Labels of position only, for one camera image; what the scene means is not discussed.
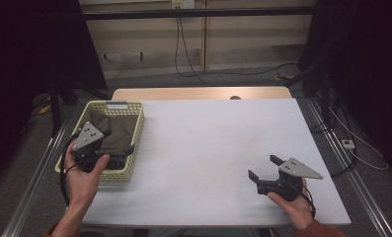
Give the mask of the black curtain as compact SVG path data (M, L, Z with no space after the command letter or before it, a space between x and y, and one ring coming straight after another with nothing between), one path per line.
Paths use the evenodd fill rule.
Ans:
M0 173L33 111L33 99L76 102L107 84L79 0L0 0Z
M316 0L298 62L305 69L329 40L323 63L335 90L392 167L392 0Z

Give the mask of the person's right hand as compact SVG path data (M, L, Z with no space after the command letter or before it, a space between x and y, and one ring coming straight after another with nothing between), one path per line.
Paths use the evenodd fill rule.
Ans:
M285 211L295 230L306 229L313 222L306 182L303 182L302 195L294 201L287 201L275 193L268 193L268 198Z

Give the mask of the olive green pants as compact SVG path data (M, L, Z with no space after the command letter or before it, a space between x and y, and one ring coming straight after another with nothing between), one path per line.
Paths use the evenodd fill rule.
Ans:
M124 151L133 145L132 137L137 123L137 116L114 116L109 117L96 110L91 110L90 123L100 132L111 129L112 134L104 137L98 152L101 155L109 155L110 160L107 170L120 170L125 167L127 157Z

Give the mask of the black horizontal metal bar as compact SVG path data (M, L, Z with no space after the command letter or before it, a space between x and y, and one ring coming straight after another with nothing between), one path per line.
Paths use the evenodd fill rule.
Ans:
M90 21L135 20L167 18L208 18L208 17L245 17L245 16L290 16L313 15L317 10L308 7L272 7L272 8L225 8L225 9L180 9L180 10L145 10L116 12L85 12L84 17Z

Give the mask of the black metal stand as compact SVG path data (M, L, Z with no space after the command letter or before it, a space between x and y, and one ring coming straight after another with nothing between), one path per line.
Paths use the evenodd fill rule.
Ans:
M103 90L107 89L106 81L95 84L70 76L52 77L49 80L52 136L55 136L61 128L59 100L62 100L66 105L75 105L78 101L75 90L81 90L95 98L107 100L110 96L107 93L103 93Z

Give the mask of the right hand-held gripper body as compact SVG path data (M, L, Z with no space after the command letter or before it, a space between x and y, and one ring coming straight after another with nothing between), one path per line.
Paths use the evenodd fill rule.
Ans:
M323 176L295 158L283 160L278 167L278 179L261 180L256 183L259 195L275 193L287 201L294 201L302 194L303 179L322 180Z

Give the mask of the pale yellow perforated plastic basket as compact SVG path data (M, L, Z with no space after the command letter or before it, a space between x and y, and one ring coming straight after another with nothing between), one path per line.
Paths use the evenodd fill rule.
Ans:
M127 156L125 167L121 170L105 170L101 175L101 180L110 182L129 182L132 177L135 160L137 157L137 150L140 143L140 137L144 125L144 110L143 104L140 102L127 102L127 101L91 101L89 102L84 111L82 112L79 120L76 122L71 138L76 140L80 129L83 125L90 121L91 110L96 110L109 117L114 116L137 116L137 123L132 137L132 143L135 145L133 154Z

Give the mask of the person's left hand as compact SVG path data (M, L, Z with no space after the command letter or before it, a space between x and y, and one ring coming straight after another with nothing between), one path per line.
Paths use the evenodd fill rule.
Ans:
M85 206L88 208L97 193L100 176L107 167L110 156L101 156L91 172L84 172L78 168L78 165L74 161L74 145L74 141L69 144L64 161L64 165L68 169L66 176L70 192L69 207Z

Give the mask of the white felt table mat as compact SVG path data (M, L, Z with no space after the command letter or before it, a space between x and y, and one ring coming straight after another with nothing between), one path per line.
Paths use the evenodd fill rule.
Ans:
M270 227L284 211L248 174L278 177L272 155L321 174L307 188L325 224L350 218L293 99L147 101L132 178L102 182L83 222L121 227Z

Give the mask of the white wall socket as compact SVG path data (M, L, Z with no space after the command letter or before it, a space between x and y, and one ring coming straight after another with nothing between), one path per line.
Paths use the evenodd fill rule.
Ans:
M173 9L193 9L196 6L195 0L171 0Z

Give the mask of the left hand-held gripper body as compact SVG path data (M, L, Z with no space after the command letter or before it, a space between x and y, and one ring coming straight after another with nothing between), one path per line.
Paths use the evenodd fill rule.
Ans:
M98 159L103 156L98 152L103 138L103 134L89 121L80 129L73 146L73 156L82 171L91 172Z

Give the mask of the aluminium floor rail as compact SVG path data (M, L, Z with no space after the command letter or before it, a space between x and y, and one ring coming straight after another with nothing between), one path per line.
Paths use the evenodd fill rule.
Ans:
M29 213L35 203L39 188L43 182L43 177L50 166L50 163L57 151L57 148L64 136L67 123L65 122L50 138L49 143L42 154L39 164L32 176L27 189L25 190L19 204L13 212L1 237L19 237Z
M343 168L346 168L350 162L350 158L348 156L348 152L343 147L341 140L331 129L325 131L324 134L339 163ZM349 179L356 196L360 200L361 205L378 233L378 236L392 237L392 226L388 222L385 214L381 210L373 195L370 193L357 170L349 170L346 173L346 177Z

